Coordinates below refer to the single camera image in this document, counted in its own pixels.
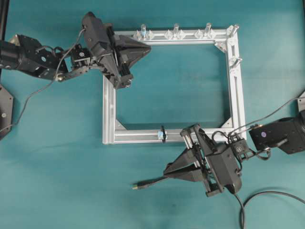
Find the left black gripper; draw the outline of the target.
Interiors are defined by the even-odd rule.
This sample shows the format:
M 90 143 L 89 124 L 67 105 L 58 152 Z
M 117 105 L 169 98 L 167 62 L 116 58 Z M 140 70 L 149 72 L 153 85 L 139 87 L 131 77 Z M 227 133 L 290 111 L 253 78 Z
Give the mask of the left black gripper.
M 115 89 L 130 87 L 133 75 L 127 63 L 118 62 L 102 20 L 90 11 L 84 15 L 81 25 L 84 28 L 84 40 L 93 58 L 92 66 L 99 69 Z M 127 36 L 115 34 L 113 38 L 118 51 L 140 49 L 143 54 L 151 51 L 149 45 Z

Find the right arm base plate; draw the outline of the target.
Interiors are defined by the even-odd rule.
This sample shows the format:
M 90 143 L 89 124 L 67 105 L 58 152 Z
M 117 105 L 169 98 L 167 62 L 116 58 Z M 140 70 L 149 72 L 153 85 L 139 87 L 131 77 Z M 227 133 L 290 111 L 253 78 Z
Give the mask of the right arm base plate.
M 305 91 L 303 91 L 297 98 L 298 113 L 305 110 Z

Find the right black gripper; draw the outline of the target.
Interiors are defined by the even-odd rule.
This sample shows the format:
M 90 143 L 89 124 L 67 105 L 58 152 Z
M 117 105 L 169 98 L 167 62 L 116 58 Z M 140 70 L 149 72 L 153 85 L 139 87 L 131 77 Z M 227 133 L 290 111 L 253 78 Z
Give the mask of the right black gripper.
M 187 149 L 166 166 L 165 177 L 203 182 L 207 197 L 222 193 L 224 189 L 233 195 L 239 192 L 241 169 L 228 144 L 212 140 L 199 124 L 184 128 L 181 137 Z

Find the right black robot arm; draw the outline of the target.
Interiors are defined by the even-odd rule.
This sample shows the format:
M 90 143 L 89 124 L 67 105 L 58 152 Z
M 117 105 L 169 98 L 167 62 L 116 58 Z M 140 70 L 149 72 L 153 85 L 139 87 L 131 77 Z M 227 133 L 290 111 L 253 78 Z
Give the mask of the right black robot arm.
M 305 121 L 300 117 L 282 118 L 256 126 L 249 133 L 256 151 L 237 134 L 229 136 L 226 142 L 217 143 L 199 124 L 183 129 L 180 135 L 186 149 L 167 165 L 164 177 L 203 182 L 209 197 L 224 189 L 236 194 L 242 186 L 241 163 L 244 160 L 260 153 L 269 155 L 271 148 L 280 148 L 287 154 L 305 149 Z

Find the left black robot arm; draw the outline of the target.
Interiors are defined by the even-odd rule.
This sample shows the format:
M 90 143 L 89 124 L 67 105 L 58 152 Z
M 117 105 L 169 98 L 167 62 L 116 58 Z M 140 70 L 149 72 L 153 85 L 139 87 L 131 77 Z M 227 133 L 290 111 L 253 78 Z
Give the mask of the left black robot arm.
M 0 67 L 58 82 L 98 69 L 114 88 L 129 87 L 133 80 L 130 68 L 151 47 L 115 34 L 110 23 L 104 24 L 92 12 L 84 15 L 81 26 L 86 47 L 76 44 L 71 51 L 47 48 L 37 39 L 19 34 L 9 42 L 1 41 Z

